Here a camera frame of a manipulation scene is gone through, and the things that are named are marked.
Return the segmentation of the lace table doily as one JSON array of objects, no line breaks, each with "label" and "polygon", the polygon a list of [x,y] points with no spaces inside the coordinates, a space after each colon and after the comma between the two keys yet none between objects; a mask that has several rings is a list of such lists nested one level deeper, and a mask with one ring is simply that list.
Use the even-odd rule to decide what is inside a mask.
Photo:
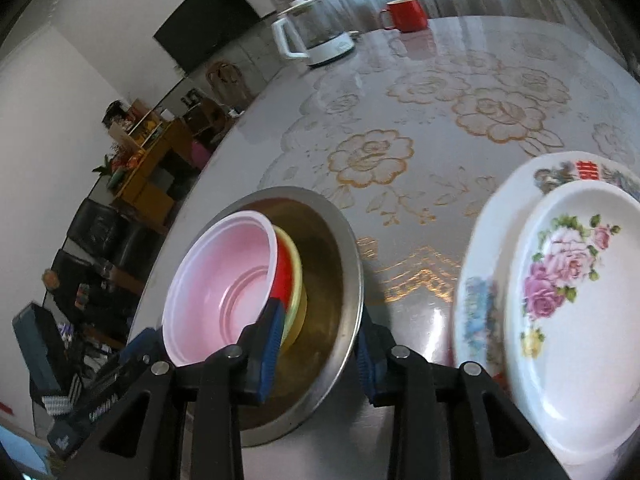
[{"label": "lace table doily", "polygon": [[320,193],[352,222],[387,301],[450,301],[484,203],[534,157],[639,166],[639,87],[569,28],[440,18],[370,32],[356,54],[281,89],[280,152],[262,188]]}]

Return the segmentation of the black wall television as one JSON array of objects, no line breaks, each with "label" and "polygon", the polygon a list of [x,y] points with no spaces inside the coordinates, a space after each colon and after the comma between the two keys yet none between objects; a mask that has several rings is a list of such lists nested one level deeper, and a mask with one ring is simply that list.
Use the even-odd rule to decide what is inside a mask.
[{"label": "black wall television", "polygon": [[247,0],[184,0],[153,38],[191,73],[259,21]]}]

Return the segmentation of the white plate red characters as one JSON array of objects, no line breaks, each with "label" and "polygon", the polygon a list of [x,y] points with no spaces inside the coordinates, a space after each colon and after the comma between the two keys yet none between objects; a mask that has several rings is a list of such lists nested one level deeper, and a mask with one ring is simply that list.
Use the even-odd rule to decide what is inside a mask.
[{"label": "white plate red characters", "polygon": [[475,222],[460,272],[451,341],[454,364],[480,363],[506,384],[502,346],[502,302],[509,263],[522,225],[541,199],[578,180],[602,180],[639,196],[639,174],[619,162],[586,152],[539,156],[500,184]]}]

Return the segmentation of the white glass electric kettle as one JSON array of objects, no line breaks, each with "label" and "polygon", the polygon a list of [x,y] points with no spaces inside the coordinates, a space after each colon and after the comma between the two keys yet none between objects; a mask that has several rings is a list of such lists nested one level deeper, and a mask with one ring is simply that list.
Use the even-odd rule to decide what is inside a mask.
[{"label": "white glass electric kettle", "polygon": [[342,29],[324,0],[294,0],[271,24],[274,42],[285,61],[320,67],[355,50],[352,34]]}]

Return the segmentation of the red enamel mug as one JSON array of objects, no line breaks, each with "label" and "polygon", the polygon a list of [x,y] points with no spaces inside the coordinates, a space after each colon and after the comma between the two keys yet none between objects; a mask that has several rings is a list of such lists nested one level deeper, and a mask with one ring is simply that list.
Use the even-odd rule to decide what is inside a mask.
[{"label": "red enamel mug", "polygon": [[386,3],[378,14],[385,30],[397,29],[398,32],[420,32],[428,27],[427,14],[420,0],[394,0]]}]

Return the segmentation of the yellow plastic bowl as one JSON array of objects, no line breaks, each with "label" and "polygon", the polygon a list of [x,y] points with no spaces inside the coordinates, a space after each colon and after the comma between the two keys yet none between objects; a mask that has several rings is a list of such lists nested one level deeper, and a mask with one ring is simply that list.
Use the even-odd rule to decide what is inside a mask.
[{"label": "yellow plastic bowl", "polygon": [[292,347],[302,331],[307,313],[308,297],[304,285],[302,259],[295,243],[280,226],[274,226],[273,229],[277,234],[278,241],[285,247],[292,266],[292,292],[286,309],[281,340],[281,352],[284,353]]}]

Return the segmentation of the white plate pink roses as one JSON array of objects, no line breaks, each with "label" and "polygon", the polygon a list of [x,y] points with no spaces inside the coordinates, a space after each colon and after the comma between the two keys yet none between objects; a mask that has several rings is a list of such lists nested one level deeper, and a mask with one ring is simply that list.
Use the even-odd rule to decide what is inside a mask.
[{"label": "white plate pink roses", "polygon": [[601,181],[561,185],[518,234],[503,307],[518,408],[564,465],[639,427],[639,203]]}]

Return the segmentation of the wooden sideboard cabinet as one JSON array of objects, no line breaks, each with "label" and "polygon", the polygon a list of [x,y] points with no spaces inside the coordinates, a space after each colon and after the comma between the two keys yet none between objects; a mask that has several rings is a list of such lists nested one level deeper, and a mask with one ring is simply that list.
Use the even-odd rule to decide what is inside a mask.
[{"label": "wooden sideboard cabinet", "polygon": [[193,158],[195,145],[191,131],[181,119],[170,122],[142,150],[137,165],[126,171],[122,184],[113,192],[111,206],[165,234],[166,220],[177,201],[169,189],[199,174],[206,166]]}]

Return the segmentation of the stainless steel bowl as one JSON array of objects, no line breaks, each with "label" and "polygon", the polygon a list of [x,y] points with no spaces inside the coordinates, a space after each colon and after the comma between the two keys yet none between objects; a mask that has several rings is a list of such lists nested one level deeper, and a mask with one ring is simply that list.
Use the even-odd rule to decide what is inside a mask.
[{"label": "stainless steel bowl", "polygon": [[364,277],[352,228],[319,193],[296,186],[265,188],[236,200],[209,222],[240,210],[260,212],[292,238],[307,294],[302,330],[279,356],[267,401],[240,409],[241,442],[252,448],[306,422],[338,383],[357,339]]}]

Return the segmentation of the red plastic bowl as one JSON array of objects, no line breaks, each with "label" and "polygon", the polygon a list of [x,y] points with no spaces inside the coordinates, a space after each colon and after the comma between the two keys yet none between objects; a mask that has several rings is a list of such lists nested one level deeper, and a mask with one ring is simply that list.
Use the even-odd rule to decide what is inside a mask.
[{"label": "red plastic bowl", "polygon": [[199,363],[234,344],[267,301],[288,304],[294,266],[276,227],[258,211],[229,214],[208,228],[178,266],[162,331],[175,366]]}]

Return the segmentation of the wooden carved chair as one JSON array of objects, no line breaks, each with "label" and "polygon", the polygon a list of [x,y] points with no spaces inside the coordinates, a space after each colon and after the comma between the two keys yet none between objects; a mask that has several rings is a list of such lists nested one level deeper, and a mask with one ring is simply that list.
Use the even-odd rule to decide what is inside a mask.
[{"label": "wooden carved chair", "polygon": [[206,80],[221,104],[244,112],[253,103],[254,94],[248,88],[239,67],[228,61],[216,61],[206,70]]}]

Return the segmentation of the wooden shelf with items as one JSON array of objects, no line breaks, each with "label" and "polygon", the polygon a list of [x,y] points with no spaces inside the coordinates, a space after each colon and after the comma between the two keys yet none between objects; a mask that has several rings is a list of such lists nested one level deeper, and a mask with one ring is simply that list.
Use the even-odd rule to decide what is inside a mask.
[{"label": "wooden shelf with items", "polygon": [[148,150],[169,126],[169,120],[139,99],[129,105],[116,100],[106,108],[102,124],[120,148],[133,153]]}]

